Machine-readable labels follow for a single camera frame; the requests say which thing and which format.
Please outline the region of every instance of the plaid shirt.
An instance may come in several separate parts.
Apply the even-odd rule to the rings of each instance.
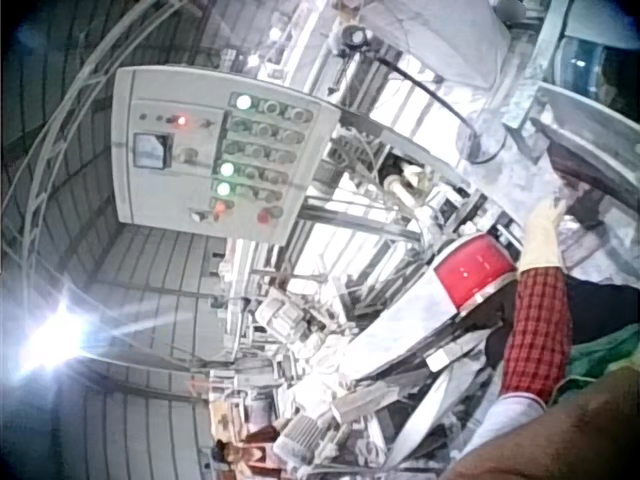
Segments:
[[[529,393],[544,403],[551,400],[565,377],[571,323],[562,270],[546,267],[523,272],[505,351],[501,394]]]

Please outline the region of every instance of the hand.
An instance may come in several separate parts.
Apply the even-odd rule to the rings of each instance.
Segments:
[[[556,228],[567,211],[567,202],[562,199],[546,197],[535,206],[527,219],[526,230],[551,225]]]
[[[564,270],[556,227],[566,211],[567,203],[564,200],[556,201],[553,197],[547,197],[536,205],[525,226],[519,273],[543,267],[560,267]]]

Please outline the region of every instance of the industrial machine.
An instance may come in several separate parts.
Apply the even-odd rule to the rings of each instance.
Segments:
[[[118,218],[282,245],[339,116],[250,78],[120,69],[111,121]]]

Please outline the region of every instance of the metal sheet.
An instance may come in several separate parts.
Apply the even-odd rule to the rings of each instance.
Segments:
[[[460,400],[482,367],[478,361],[463,358],[442,372],[396,438],[385,469],[396,467],[416,449],[438,420]]]

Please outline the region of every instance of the person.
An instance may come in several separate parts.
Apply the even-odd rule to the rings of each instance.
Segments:
[[[640,372],[623,367],[547,410],[565,379],[572,319],[556,227],[564,202],[530,215],[501,393],[443,479],[640,478]]]
[[[215,462],[230,465],[239,477],[284,478],[281,461],[273,453],[273,444],[286,423],[287,419],[278,419],[273,425],[247,434],[238,445],[217,440],[211,456]]]

